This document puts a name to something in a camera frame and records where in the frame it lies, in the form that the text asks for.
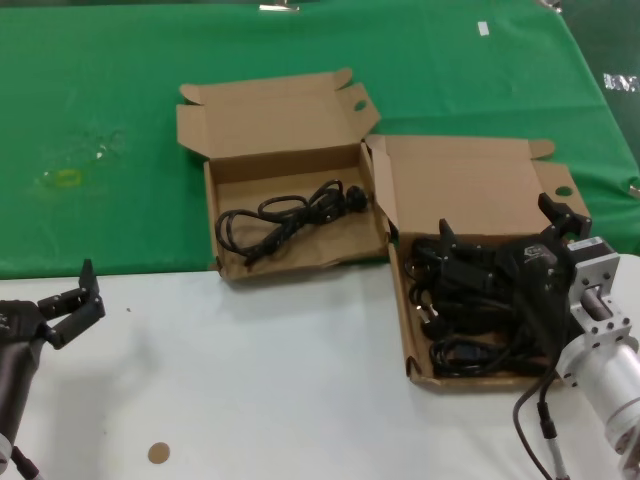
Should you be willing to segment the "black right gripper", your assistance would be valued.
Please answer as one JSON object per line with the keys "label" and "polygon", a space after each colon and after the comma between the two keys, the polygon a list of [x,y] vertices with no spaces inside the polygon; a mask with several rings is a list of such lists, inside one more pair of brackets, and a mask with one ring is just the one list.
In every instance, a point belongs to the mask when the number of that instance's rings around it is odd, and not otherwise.
{"label": "black right gripper", "polygon": [[535,336],[541,350],[555,359],[570,331],[568,306],[570,265],[563,238],[590,237],[592,220],[546,193],[538,208],[549,221],[539,234],[517,238],[498,248],[460,241],[449,223],[439,220],[441,291],[466,291],[482,295],[500,292],[496,267],[512,285],[513,306]]}

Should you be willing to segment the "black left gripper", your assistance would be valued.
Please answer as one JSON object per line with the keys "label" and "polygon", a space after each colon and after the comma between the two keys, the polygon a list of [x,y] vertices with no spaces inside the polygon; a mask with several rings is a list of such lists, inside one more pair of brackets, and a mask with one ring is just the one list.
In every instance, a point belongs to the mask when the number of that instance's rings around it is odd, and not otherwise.
{"label": "black left gripper", "polygon": [[[1,301],[1,347],[47,341],[62,349],[106,315],[93,264],[83,263],[78,286],[37,302]],[[45,316],[65,316],[49,329]]]}

